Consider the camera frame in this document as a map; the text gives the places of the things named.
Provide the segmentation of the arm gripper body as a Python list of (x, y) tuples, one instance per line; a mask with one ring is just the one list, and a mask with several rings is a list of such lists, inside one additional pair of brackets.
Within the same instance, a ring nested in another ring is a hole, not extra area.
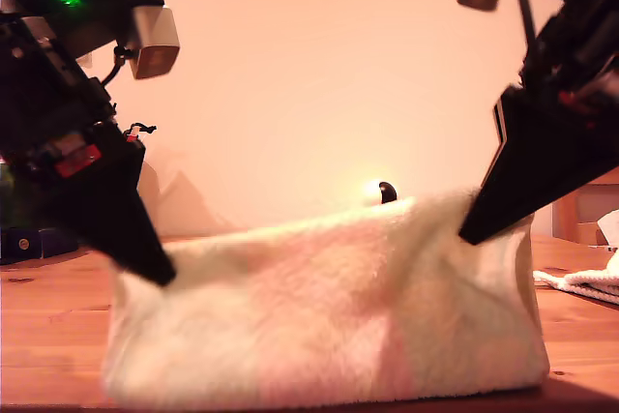
[(532, 96), (586, 118), (618, 116), (618, 0), (565, 0), (520, 71)]
[(109, 177), (111, 98), (40, 16), (1, 17), (1, 157), (15, 177)]

